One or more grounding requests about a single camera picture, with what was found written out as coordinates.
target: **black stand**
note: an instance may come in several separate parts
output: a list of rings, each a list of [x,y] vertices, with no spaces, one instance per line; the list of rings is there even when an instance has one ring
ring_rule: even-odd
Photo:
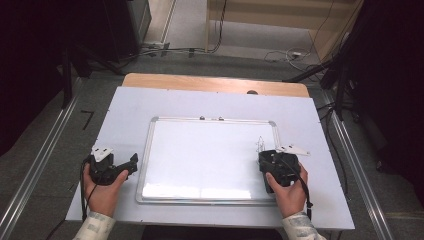
[[[100,56],[98,56],[96,53],[91,51],[90,49],[86,48],[83,45],[79,44],[68,44],[66,47],[64,47],[62,52],[62,67],[63,67],[63,81],[64,81],[64,87],[63,87],[63,103],[62,103],[62,109],[66,108],[68,106],[69,102],[72,99],[72,77],[71,77],[71,62],[73,63],[75,70],[78,73],[78,76],[80,77],[86,77],[89,78],[92,70],[90,66],[87,63],[86,58],[91,58],[95,60],[96,62],[100,63],[105,68],[109,69],[116,75],[125,75],[122,73],[122,71]]]
[[[365,24],[369,22],[369,19],[372,17],[376,9],[375,5],[373,7],[368,7],[368,5],[365,3],[367,2],[364,2],[352,32],[346,39],[345,43],[341,46],[339,52],[333,56],[332,59],[322,63],[319,66],[313,67],[312,69],[294,78],[283,80],[283,82],[298,83],[316,73],[321,72],[322,70],[328,69],[324,77],[321,79],[320,85],[323,89],[330,89],[335,82],[338,82],[334,109],[340,121],[343,121],[343,95],[346,84],[348,82],[349,52],[352,50],[352,46],[356,43],[358,37],[363,31]]]

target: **gray carpet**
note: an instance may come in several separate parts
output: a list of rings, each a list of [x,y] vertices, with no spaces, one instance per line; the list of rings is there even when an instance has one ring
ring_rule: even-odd
[[[288,63],[267,63],[263,60],[210,55],[168,53],[165,57],[141,56],[129,63],[125,72],[164,73],[200,76],[222,76],[265,81],[280,81],[299,74]],[[108,106],[122,76],[114,76],[107,70],[94,72],[90,79],[83,80],[83,88],[75,109],[59,138],[49,161],[41,175],[24,211],[22,212],[10,239],[45,239],[49,232],[65,217],[78,183],[81,160],[90,152],[101,128]],[[311,97],[317,106],[325,104],[323,91],[318,84],[305,80]],[[62,101],[58,94],[33,121],[13,149],[0,158],[0,212],[4,212],[20,186],[25,173],[36,157],[56,120]],[[87,128],[88,115],[81,110],[94,111]],[[359,124],[353,122],[350,113],[344,113],[349,134],[359,154],[362,165],[385,213],[415,213],[423,211],[416,199],[412,186],[398,175],[379,173],[375,170],[377,157]],[[365,208],[364,201],[344,157],[340,141],[332,125],[330,135],[341,153],[346,176],[341,171],[337,156],[332,154],[341,184],[348,180],[348,205],[356,226],[355,230],[344,231],[340,239],[377,239],[373,223]],[[387,219],[396,239],[424,239],[422,218],[399,217],[391,214]],[[65,222],[52,239],[71,239],[78,231],[80,222]],[[143,227],[118,223],[109,239],[140,239]],[[336,239],[337,233],[320,231],[328,239]]]

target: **tripod leg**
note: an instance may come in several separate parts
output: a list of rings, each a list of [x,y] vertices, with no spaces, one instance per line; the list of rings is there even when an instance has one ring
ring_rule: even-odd
[[[69,59],[68,47],[65,47],[62,51],[62,68],[62,78],[64,83],[62,109],[64,109],[72,99],[71,61]]]
[[[110,64],[107,61],[105,61],[103,58],[101,58],[100,56],[98,56],[96,53],[94,53],[90,49],[88,49],[88,48],[86,48],[86,47],[84,47],[82,45],[75,45],[75,47],[78,50],[80,50],[83,54],[85,54],[86,56],[92,58],[93,60],[95,60],[96,62],[100,63],[101,65],[103,65],[107,69],[111,70],[116,75],[121,75],[121,76],[125,75],[125,74],[123,74],[121,72],[121,70],[119,70],[118,68],[116,68],[112,64]]]

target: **metal rail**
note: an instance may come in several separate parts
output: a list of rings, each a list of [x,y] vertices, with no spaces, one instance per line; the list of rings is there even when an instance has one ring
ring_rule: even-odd
[[[6,240],[10,237],[16,222],[24,210],[25,205],[31,196],[31,193],[38,182],[38,179],[43,173],[44,167],[46,166],[51,153],[56,146],[56,143],[61,136],[62,131],[72,114],[72,111],[74,110],[82,86],[83,82],[81,78],[77,78],[74,84],[74,97],[71,99],[68,107],[60,111],[52,129],[49,132],[49,135],[47,136],[43,146],[35,157],[28,173],[12,197],[12,200],[9,202],[9,205],[6,208],[0,223],[0,239]]]
[[[324,98],[326,104],[333,102],[331,95],[327,91],[324,91]],[[340,122],[337,115],[333,114],[333,123],[342,143],[355,180],[358,184],[362,199],[364,200],[365,206],[367,207],[368,214],[370,215],[371,221],[374,224],[378,238],[382,240],[394,239],[390,227],[387,224],[384,213],[380,207],[380,203],[374,194],[368,177],[362,168],[362,164],[359,161],[358,155],[356,154],[355,148],[346,130],[344,122]]]

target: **whiteboard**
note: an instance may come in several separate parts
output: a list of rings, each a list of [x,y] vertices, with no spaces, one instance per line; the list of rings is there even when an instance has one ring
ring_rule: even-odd
[[[272,121],[165,118],[150,124],[139,203],[275,204],[258,151],[279,146]]]

